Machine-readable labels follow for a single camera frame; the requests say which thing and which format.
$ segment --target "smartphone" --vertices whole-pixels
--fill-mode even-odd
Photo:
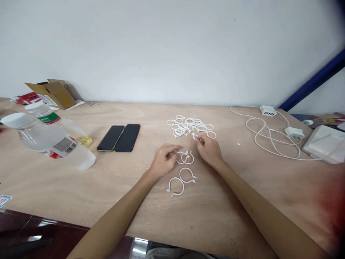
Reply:
[[[96,148],[97,151],[112,152],[121,136],[125,126],[112,126],[106,133],[101,143]]]
[[[116,152],[132,152],[135,140],[140,129],[139,124],[127,124],[118,144],[116,145]]]

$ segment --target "forearm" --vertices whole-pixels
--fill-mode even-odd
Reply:
[[[156,178],[145,172],[136,185],[85,234],[67,259],[108,258],[156,181]]]
[[[325,259],[329,255],[306,233],[250,187],[224,161],[213,168],[228,183],[261,234],[281,259]]]

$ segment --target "blue metal frame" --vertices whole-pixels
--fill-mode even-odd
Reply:
[[[344,67],[345,50],[336,55],[327,65],[309,79],[308,82],[302,85],[300,89],[281,104],[279,108],[289,111]]]

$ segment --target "open cardboard box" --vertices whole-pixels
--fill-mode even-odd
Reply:
[[[66,89],[64,80],[48,79],[48,82],[25,84],[50,106],[67,109],[75,105],[75,100]]]

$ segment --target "white bottle cap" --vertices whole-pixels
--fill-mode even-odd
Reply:
[[[1,122],[6,126],[14,129],[22,128],[30,123],[33,123],[35,118],[26,113],[14,113],[3,117]]]
[[[312,120],[305,120],[305,121],[302,121],[302,123],[307,125],[307,126],[310,126],[310,125],[314,124],[314,122]]]
[[[42,113],[46,113],[47,111],[49,111],[50,107],[48,105],[46,105],[45,103],[40,102],[40,103],[33,103],[33,104],[26,105],[25,109],[29,113],[42,114]]]

